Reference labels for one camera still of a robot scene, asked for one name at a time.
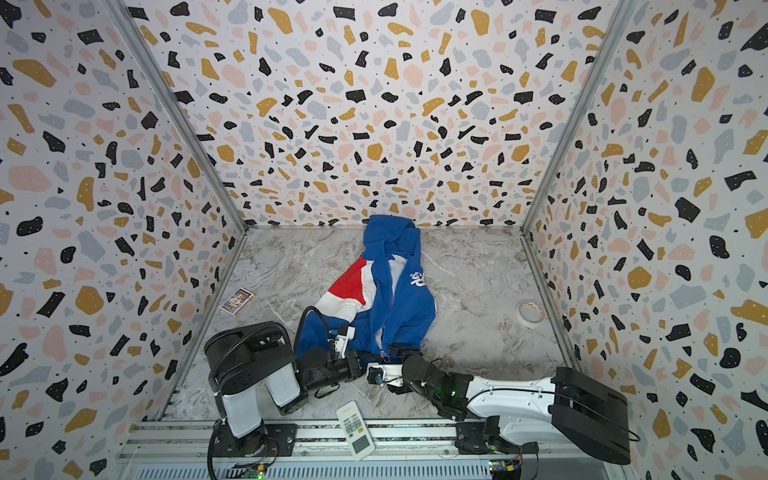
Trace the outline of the clear tape roll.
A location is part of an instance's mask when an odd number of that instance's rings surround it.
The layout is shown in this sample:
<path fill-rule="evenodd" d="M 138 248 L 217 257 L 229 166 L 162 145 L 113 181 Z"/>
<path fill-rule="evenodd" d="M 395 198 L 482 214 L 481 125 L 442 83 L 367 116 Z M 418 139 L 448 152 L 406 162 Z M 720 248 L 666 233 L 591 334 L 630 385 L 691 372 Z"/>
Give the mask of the clear tape roll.
<path fill-rule="evenodd" d="M 517 305 L 517 318 L 523 324 L 538 325 L 546 319 L 546 311 L 539 302 L 525 299 Z"/>

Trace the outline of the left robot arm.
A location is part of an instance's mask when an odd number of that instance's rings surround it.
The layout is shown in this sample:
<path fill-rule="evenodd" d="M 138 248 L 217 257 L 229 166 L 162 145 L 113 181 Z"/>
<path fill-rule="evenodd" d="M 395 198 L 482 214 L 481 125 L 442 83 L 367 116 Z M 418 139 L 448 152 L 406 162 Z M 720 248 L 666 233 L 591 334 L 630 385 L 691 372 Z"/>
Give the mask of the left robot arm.
<path fill-rule="evenodd" d="M 332 393 L 341 383 L 362 375 L 357 353 L 348 348 L 354 337 L 351 326 L 332 329 L 327 350 L 313 348 L 302 357 L 296 356 L 288 331 L 277 322 L 233 328 L 211 337 L 204 353 L 219 419 L 207 459 L 291 456 L 298 426 L 267 425 L 259 409 L 259 388 L 266 388 L 282 415 L 303 406 L 310 394 L 321 398 Z"/>

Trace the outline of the white remote control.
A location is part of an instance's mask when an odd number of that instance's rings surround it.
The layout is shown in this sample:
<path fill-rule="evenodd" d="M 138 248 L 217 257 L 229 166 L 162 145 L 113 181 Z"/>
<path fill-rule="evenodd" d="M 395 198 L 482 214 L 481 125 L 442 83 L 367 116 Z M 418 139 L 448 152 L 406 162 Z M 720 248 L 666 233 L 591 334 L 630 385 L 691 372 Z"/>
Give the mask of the white remote control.
<path fill-rule="evenodd" d="M 336 415 L 352 458 L 359 461 L 371 455 L 375 444 L 356 402 L 350 401 L 341 406 Z"/>

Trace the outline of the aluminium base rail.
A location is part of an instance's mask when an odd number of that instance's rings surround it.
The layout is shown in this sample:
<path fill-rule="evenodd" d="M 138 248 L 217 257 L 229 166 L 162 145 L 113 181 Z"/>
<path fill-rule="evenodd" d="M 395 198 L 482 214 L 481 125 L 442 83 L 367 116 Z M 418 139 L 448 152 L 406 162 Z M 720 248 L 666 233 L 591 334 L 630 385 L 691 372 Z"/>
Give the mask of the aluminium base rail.
<path fill-rule="evenodd" d="M 463 453 L 459 437 L 481 424 L 438 419 L 369 419 L 370 449 L 355 457 L 336 419 L 266 423 L 259 452 L 237 456 L 210 445 L 204 421 L 143 422 L 118 456 L 118 479 L 630 479 L 567 441 L 529 443 L 504 453 Z"/>

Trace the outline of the blue red white jacket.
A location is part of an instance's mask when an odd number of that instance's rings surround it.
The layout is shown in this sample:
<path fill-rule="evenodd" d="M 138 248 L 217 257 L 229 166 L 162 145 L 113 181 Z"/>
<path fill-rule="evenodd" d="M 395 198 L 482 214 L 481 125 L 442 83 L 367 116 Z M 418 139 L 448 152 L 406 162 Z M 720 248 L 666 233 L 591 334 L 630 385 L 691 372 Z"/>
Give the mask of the blue red white jacket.
<path fill-rule="evenodd" d="M 421 258 L 421 231 L 412 220 L 372 216 L 361 256 L 301 322 L 297 356 L 328 351 L 328 334 L 346 324 L 356 329 L 349 348 L 365 362 L 398 363 L 404 350 L 418 350 L 436 318 Z"/>

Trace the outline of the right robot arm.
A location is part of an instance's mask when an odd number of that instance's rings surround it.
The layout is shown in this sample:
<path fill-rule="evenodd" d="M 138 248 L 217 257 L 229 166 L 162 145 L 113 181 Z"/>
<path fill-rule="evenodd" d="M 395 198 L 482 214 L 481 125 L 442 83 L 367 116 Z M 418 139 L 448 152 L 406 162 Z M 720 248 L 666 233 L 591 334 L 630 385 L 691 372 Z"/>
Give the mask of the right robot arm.
<path fill-rule="evenodd" d="M 399 367 L 392 392 L 416 393 L 445 419 L 482 426 L 467 451 L 567 440 L 585 454 L 616 465 L 631 463 L 628 401 L 620 392 L 569 368 L 552 377 L 503 381 L 446 372 L 421 354 Z"/>

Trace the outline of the small playing card box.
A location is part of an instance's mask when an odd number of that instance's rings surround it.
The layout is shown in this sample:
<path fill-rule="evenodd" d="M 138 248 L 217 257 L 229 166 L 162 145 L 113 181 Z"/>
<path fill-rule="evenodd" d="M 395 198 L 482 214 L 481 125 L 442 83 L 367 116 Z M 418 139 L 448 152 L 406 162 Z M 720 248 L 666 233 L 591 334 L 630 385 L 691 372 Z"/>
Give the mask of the small playing card box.
<path fill-rule="evenodd" d="M 254 298 L 254 294 L 247 289 L 238 288 L 221 305 L 220 308 L 233 316 L 238 315 Z"/>

